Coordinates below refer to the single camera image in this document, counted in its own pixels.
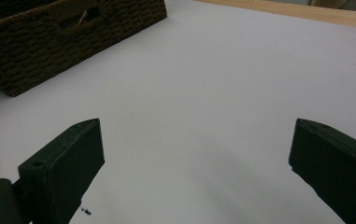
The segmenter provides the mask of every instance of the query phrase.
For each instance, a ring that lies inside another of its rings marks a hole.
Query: wooden strip
[[[279,15],[293,16],[315,21],[327,21],[356,27],[356,11],[310,7],[262,0],[196,0],[228,7],[243,7]]]

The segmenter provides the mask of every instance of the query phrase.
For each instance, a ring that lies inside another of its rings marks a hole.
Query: white table
[[[16,97],[0,174],[101,120],[106,164],[71,223],[343,223],[292,172],[297,118],[356,138],[356,28],[167,0],[168,18]]]

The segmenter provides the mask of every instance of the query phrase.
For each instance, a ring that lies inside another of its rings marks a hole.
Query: brown woven basket
[[[0,0],[0,90],[17,96],[165,17],[164,0]]]

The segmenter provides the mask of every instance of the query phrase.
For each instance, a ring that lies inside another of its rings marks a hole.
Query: wicker basket
[[[0,90],[17,96],[165,17],[164,0],[0,0]]]

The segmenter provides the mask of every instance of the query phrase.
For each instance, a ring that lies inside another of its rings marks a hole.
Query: wooden edge
[[[242,7],[315,21],[327,21],[356,27],[356,11],[311,7],[263,0],[195,0],[228,7]]]

